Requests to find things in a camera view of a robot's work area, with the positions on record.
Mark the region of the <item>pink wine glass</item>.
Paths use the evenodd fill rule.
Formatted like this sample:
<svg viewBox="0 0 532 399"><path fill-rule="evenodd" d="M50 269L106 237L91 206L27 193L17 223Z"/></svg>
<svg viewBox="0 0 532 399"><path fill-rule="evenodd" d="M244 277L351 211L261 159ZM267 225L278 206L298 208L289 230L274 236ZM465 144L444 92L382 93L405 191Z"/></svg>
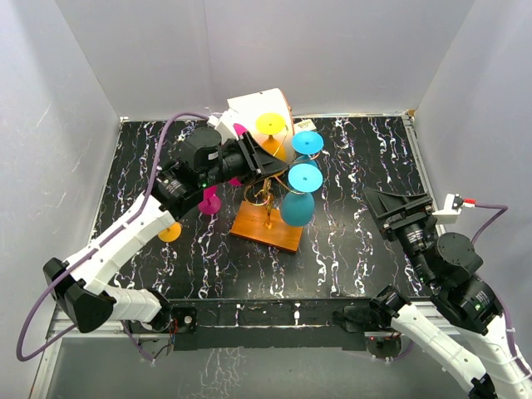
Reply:
<svg viewBox="0 0 532 399"><path fill-rule="evenodd" d="M238 137L241 137L244 134L244 132L247 131L247 129L239 123L234 123L233 128L236 134L238 135ZM240 187L242 185L242 183L240 182L238 178L231 179L229 183L234 187Z"/></svg>
<svg viewBox="0 0 532 399"><path fill-rule="evenodd" d="M221 208L221 200L217 196L217 186L211 186L203 191L203 200L198 204L202 214L217 214Z"/></svg>

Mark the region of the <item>blue wine glass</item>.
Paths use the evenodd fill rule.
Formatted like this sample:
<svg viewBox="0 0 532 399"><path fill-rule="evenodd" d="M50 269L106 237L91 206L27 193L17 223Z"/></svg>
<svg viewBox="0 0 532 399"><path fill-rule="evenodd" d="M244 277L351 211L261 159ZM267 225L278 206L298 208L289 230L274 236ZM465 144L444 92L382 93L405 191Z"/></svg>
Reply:
<svg viewBox="0 0 532 399"><path fill-rule="evenodd" d="M315 209L313 193L321 188L323 175L318 167L306 163L293 166L288 172L290 191L283 197L280 214L283 222L303 227L312 218Z"/></svg>
<svg viewBox="0 0 532 399"><path fill-rule="evenodd" d="M315 160L324 147L323 138L316 131L300 131L292 139L292 147L296 153L293 163L307 164L318 168Z"/></svg>

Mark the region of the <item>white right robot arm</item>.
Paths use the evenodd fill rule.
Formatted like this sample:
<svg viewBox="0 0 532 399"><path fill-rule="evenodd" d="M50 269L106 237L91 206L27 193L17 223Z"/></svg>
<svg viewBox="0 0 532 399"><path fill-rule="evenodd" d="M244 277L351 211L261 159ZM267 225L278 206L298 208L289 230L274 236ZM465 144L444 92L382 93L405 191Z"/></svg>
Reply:
<svg viewBox="0 0 532 399"><path fill-rule="evenodd" d="M428 194L396 195L366 188L363 197L382 237L398 241L438 313L470 344L464 348L424 316L397 288L370 302L372 323L410 338L449 372L471 398L529 398L531 368L515 343L510 316L482 280L474 242L439 224L456 222L477 202L448 194L441 210Z"/></svg>

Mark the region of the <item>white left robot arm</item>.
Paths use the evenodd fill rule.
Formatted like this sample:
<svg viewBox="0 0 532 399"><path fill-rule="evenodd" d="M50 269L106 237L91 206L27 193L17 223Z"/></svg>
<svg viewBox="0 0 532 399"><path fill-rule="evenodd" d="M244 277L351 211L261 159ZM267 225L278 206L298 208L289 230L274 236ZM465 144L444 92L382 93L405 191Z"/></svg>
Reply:
<svg viewBox="0 0 532 399"><path fill-rule="evenodd" d="M170 302L154 289L113 287L111 278L195 208L206 189L233 178L254 184L287 167L248 132L223 140L213 128L196 129L183 141L178 158L155 173L146 192L110 228L68 259L52 258L44 265L52 297L81 333L115 320L164 331L172 319Z"/></svg>

